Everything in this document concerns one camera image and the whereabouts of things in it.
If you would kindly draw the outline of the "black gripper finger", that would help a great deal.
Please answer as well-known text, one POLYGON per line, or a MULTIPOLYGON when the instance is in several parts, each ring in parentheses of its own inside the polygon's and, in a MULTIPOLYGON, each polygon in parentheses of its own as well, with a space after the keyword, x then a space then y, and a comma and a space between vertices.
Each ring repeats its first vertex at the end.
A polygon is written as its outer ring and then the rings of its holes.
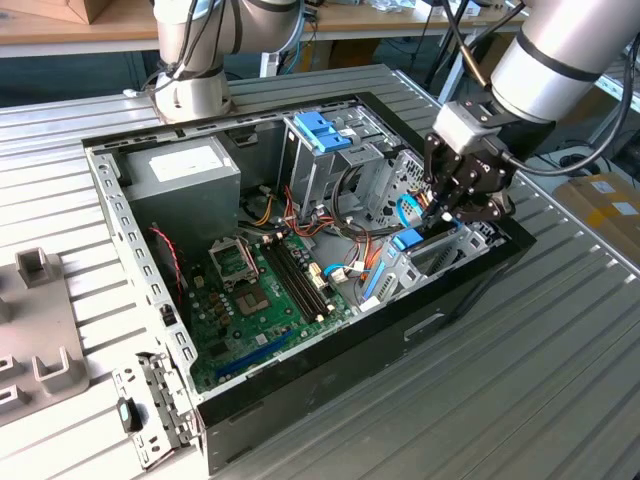
POLYGON ((442 213, 442 219, 450 222, 474 223, 497 221, 515 212, 515 204, 506 192, 478 194, 452 211, 442 213))
POLYGON ((449 197, 454 190, 453 174, 459 167, 459 156, 435 133, 424 141, 423 180, 429 187, 429 205, 425 216, 434 216, 449 207, 449 197))

